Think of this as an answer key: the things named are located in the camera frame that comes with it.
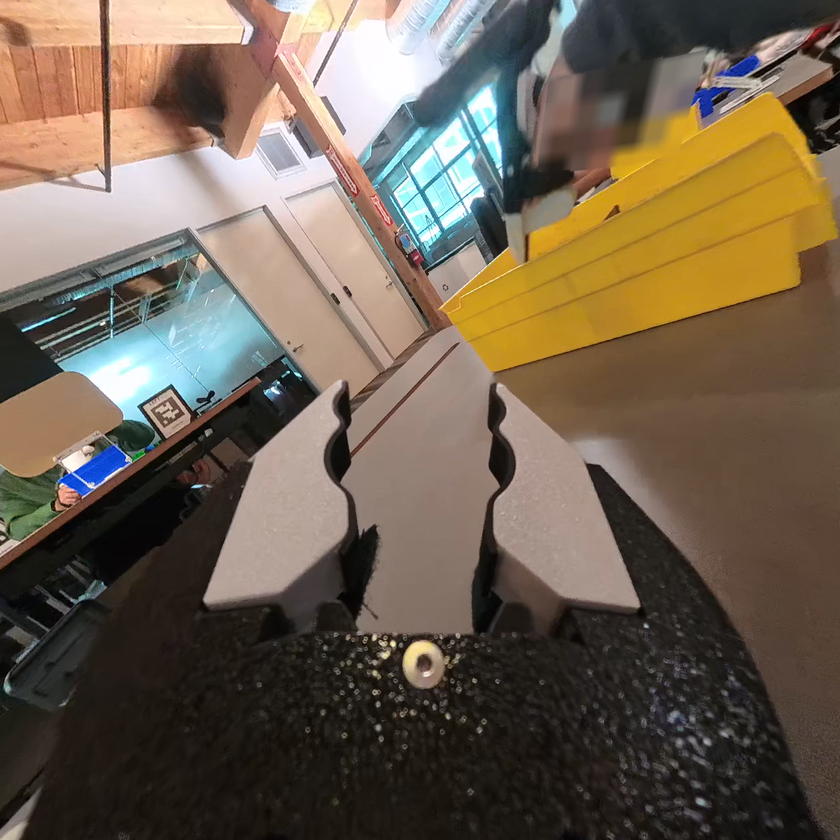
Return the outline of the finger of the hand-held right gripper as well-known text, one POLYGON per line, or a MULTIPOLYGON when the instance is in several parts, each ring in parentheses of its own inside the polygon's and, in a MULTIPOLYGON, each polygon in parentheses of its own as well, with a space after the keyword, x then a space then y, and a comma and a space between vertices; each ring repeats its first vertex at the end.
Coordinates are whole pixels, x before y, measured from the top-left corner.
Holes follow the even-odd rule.
POLYGON ((518 265, 529 259, 529 237, 531 234, 531 211, 522 208, 516 213, 505 213, 508 249, 518 265))
POLYGON ((578 201, 574 186, 564 186, 552 192, 528 199, 521 208, 522 229, 536 232, 566 218, 578 201))

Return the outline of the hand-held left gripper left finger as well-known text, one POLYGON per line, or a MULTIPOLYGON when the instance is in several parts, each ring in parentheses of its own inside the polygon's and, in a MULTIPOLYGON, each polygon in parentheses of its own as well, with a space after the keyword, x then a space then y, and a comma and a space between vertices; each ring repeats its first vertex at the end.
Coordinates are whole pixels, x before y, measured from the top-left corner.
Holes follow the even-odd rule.
POLYGON ((348 585, 341 557, 359 535, 351 494, 349 383, 338 380, 250 463, 203 596, 209 612, 277 607, 293 627, 348 585))

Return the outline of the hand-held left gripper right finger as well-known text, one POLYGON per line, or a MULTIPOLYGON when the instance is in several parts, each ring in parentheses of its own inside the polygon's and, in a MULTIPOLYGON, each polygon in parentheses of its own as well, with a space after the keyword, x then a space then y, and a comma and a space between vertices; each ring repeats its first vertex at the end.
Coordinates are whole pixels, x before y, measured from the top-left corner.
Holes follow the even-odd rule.
POLYGON ((569 609, 634 615, 634 583, 577 450, 502 384, 490 387, 491 495, 480 631, 552 636, 569 609))

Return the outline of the yellow plastic bin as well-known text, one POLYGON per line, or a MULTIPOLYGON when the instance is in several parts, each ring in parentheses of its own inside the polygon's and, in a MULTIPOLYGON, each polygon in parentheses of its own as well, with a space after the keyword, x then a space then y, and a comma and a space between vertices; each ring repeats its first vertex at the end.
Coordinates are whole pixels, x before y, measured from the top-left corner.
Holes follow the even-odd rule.
POLYGON ((615 181, 505 250, 441 307, 505 371, 797 287, 837 236, 831 188, 770 92, 665 143, 618 154, 615 181))

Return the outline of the person's right forearm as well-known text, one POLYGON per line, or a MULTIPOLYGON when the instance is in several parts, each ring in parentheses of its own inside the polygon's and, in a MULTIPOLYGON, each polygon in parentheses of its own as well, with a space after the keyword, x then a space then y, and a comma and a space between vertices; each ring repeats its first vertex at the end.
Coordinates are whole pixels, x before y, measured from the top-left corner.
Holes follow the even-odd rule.
POLYGON ((586 1, 563 32, 561 52, 581 74, 698 47, 740 51, 838 15, 838 1, 586 1))

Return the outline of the large grid window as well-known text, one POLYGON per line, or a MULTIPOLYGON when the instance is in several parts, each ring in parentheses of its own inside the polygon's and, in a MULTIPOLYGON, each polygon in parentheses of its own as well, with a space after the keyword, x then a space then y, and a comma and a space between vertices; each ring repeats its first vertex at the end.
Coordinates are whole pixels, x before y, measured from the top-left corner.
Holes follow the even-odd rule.
POLYGON ((491 85, 479 89, 442 129, 419 128, 414 102, 405 101, 360 158, 385 207, 429 265, 478 231, 471 205, 485 194, 473 167, 479 156, 501 172, 491 85))

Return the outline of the wooden table black legs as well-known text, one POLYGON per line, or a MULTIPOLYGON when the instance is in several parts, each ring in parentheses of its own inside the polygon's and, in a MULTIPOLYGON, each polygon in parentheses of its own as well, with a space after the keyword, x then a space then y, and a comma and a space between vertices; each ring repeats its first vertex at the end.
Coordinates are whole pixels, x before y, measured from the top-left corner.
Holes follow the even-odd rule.
POLYGON ((208 408, 182 431, 160 443, 2 555, 2 594, 34 587, 68 564, 94 539, 125 519, 194 460, 235 434, 251 419, 252 396, 262 381, 253 377, 208 408))

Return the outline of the black white marker sign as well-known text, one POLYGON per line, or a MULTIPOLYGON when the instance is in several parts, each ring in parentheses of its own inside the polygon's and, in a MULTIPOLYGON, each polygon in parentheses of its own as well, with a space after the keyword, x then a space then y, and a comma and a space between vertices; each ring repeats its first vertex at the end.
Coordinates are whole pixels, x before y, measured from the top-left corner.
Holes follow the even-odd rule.
POLYGON ((161 441, 180 433, 196 419, 195 411, 173 384, 144 400, 138 408, 161 441))

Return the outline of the beige door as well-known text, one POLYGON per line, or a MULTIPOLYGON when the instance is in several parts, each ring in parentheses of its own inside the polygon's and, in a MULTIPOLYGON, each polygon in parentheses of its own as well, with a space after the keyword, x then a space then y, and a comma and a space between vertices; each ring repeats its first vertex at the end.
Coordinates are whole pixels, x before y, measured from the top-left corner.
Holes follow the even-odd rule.
POLYGON ((318 389, 345 380, 352 396, 382 373, 275 216, 265 207, 197 230, 214 263, 318 389))
POLYGON ((289 196, 286 203, 392 360, 427 327, 362 216, 336 182, 289 196))

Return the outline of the blue box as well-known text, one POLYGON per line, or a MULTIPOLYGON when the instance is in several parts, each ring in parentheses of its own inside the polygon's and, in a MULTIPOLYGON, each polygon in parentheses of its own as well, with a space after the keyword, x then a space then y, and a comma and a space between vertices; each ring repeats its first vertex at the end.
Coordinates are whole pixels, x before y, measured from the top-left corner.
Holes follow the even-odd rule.
POLYGON ((115 444, 90 456, 83 464, 73 468, 65 467, 65 473, 58 479, 57 486, 76 492, 86 497, 98 489, 119 472, 128 468, 131 457, 115 444))

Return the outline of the glass office partition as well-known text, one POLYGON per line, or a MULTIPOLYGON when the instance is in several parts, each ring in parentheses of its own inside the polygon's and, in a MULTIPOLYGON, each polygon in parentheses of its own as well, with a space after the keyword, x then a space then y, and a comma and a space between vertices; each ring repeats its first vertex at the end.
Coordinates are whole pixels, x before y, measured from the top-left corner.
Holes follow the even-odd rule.
POLYGON ((2 315, 132 419, 168 386, 201 413, 284 355, 187 230, 6 291, 2 315))

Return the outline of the black hard case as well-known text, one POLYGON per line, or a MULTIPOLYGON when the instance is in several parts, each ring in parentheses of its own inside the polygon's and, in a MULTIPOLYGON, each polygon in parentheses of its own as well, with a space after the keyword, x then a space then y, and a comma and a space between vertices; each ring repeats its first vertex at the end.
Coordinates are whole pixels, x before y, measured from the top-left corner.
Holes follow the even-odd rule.
POLYGON ((10 669, 3 681, 4 693, 46 712, 65 707, 99 629, 110 613, 98 601, 75 604, 10 669))

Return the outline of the black hanging rod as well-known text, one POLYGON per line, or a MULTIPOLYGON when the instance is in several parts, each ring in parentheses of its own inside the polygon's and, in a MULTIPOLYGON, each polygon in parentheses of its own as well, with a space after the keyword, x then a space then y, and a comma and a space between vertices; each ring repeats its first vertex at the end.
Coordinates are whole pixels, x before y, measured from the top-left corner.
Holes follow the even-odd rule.
POLYGON ((112 192, 112 42, 111 2, 98 1, 101 72, 102 163, 99 171, 104 190, 112 192))

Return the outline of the silver ventilation duct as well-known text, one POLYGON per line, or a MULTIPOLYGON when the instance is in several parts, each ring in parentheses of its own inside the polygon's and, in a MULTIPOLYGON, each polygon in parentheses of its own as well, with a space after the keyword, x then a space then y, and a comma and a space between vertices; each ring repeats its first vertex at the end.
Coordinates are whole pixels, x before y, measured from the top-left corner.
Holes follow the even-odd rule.
POLYGON ((439 60, 448 60, 479 26, 496 1, 401 1, 385 21, 385 33, 402 55, 428 41, 439 60))

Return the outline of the wooden post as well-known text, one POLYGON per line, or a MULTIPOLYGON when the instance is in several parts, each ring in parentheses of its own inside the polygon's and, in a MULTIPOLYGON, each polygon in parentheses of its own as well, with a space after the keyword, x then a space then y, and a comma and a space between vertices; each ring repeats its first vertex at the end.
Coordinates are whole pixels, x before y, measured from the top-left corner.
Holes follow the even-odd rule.
POLYGON ((411 293, 430 326, 436 330, 450 327, 452 322, 443 312, 444 303, 440 300, 426 272, 406 260, 396 246, 394 232, 397 230, 397 225, 395 221, 393 227, 385 226, 372 206, 370 196, 373 193, 378 194, 377 191, 342 136, 338 124, 316 92, 297 55, 288 45, 276 45, 270 70, 272 77, 296 110, 297 116, 303 121, 321 152, 323 153, 329 145, 332 145, 338 152, 360 192, 356 197, 351 196, 339 179, 344 191, 358 214, 368 224, 377 244, 383 249, 385 257, 404 287, 411 293))

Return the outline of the white wall vent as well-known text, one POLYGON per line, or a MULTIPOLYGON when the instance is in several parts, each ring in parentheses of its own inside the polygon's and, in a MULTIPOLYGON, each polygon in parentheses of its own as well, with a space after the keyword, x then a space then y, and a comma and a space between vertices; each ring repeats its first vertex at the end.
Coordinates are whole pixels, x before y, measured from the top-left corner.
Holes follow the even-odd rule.
POLYGON ((292 148, 288 132, 284 129, 262 133, 257 141, 255 152, 268 173, 276 180, 299 175, 307 169, 298 153, 292 148))

